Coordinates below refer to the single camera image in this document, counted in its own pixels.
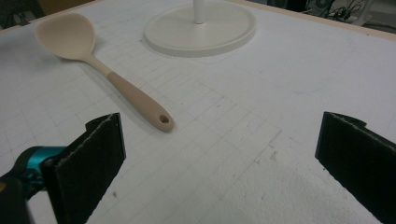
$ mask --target white tabletop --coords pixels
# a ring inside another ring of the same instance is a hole
[[[174,118],[153,128],[85,63],[35,41],[40,21],[0,34],[0,175],[33,146],[67,146],[120,112],[127,159],[89,223],[379,223],[315,159],[324,111],[396,142],[396,42],[347,26],[246,7],[244,47],[161,55],[142,40],[160,12],[190,1],[98,1],[71,11],[96,31],[94,54]],[[56,223],[46,192],[36,223]]]

